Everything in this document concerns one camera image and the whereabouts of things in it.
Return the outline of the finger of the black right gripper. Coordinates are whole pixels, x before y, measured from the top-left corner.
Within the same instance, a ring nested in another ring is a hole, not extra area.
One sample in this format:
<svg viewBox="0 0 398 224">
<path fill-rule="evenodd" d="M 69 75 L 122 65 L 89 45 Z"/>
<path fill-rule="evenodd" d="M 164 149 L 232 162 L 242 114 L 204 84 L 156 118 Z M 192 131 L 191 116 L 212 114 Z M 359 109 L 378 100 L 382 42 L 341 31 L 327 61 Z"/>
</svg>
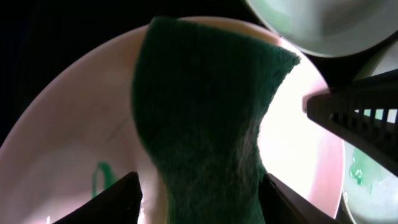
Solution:
<svg viewBox="0 0 398 224">
<path fill-rule="evenodd" d="M 307 117 L 397 175 L 397 70 L 363 78 L 307 100 Z"/>
</svg>

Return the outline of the mint green plate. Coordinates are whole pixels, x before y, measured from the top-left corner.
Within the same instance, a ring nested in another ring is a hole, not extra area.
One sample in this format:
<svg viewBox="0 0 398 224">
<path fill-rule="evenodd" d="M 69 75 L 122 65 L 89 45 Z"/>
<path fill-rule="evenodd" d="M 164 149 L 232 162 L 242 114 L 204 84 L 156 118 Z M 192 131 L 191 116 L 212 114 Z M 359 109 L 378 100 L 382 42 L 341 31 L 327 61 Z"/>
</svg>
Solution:
<svg viewBox="0 0 398 224">
<path fill-rule="evenodd" d="M 397 31 L 397 0 L 246 0 L 271 31 L 306 54 L 343 57 Z"/>
<path fill-rule="evenodd" d="M 373 56 L 353 80 L 397 69 L 397 41 Z M 353 223 L 397 224 L 397 177 L 344 142 L 345 180 L 343 199 Z"/>
</svg>

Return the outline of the pale pink plate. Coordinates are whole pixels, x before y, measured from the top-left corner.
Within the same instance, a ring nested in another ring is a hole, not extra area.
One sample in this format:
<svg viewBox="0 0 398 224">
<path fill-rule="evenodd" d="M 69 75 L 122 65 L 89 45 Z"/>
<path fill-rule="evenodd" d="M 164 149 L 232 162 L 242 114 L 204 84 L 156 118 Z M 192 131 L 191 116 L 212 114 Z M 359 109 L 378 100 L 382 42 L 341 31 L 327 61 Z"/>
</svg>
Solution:
<svg viewBox="0 0 398 224">
<path fill-rule="evenodd" d="M 139 173 L 139 223 L 164 223 L 165 189 L 144 152 L 130 86 L 146 27 L 116 37 L 59 74 L 1 146 L 1 222 L 53 223 L 100 192 L 107 177 Z M 334 221 L 345 156 L 340 138 L 307 118 L 305 100 L 327 89 L 304 55 L 262 122 L 259 148 L 273 181 L 315 223 Z"/>
</svg>

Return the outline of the green scrubbing sponge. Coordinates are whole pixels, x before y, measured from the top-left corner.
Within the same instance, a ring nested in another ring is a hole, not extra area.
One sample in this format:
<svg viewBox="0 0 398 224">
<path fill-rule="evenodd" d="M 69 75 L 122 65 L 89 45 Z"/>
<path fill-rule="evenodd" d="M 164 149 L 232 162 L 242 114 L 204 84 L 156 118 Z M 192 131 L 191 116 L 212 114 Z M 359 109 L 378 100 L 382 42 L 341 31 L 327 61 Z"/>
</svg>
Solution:
<svg viewBox="0 0 398 224">
<path fill-rule="evenodd" d="M 167 223 L 263 223 L 257 138 L 299 57 L 236 32 L 168 17 L 147 30 L 132 115 L 167 194 Z"/>
</svg>

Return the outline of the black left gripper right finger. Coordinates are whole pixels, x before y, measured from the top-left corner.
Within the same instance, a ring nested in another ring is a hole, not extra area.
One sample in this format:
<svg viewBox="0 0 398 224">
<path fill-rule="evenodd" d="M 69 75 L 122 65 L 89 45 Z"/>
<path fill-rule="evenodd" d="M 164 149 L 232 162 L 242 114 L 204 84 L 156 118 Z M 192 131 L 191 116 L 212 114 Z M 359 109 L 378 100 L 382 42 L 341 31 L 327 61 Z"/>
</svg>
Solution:
<svg viewBox="0 0 398 224">
<path fill-rule="evenodd" d="M 266 224 L 338 224 L 272 174 L 259 184 L 259 201 Z"/>
</svg>

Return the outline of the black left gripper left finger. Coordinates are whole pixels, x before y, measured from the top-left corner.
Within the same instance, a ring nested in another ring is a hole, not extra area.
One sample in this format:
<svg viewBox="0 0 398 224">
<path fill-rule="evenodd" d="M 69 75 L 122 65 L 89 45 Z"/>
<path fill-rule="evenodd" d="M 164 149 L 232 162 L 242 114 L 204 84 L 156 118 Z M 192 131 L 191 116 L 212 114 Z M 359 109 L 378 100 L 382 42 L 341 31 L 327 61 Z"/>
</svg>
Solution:
<svg viewBox="0 0 398 224">
<path fill-rule="evenodd" d="M 138 173 L 130 172 L 54 224 L 137 224 L 141 200 Z"/>
</svg>

